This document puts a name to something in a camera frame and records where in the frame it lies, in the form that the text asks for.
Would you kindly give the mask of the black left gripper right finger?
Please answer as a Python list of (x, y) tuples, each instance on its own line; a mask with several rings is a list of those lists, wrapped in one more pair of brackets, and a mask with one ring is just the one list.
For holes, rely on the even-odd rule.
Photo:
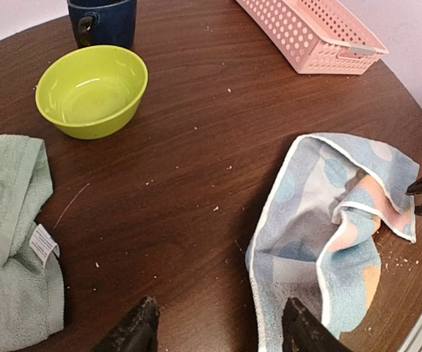
[(290, 297), (283, 310), (283, 351), (291, 352), (350, 352), (337, 340), (308, 308)]

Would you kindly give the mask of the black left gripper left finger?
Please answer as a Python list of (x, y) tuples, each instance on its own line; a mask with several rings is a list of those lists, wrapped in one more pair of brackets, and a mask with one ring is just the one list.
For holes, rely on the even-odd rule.
[(92, 348), (92, 351), (157, 351), (158, 328), (158, 304), (155, 298), (145, 296)]

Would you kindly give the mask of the patterned blue pastel towel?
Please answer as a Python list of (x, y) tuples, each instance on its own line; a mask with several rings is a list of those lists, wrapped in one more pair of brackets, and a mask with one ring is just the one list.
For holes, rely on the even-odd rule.
[(382, 224), (415, 242), (419, 166), (384, 142), (345, 133), (298, 136), (246, 253), (260, 351), (283, 348), (283, 310), (298, 298), (335, 337), (356, 329), (381, 274)]

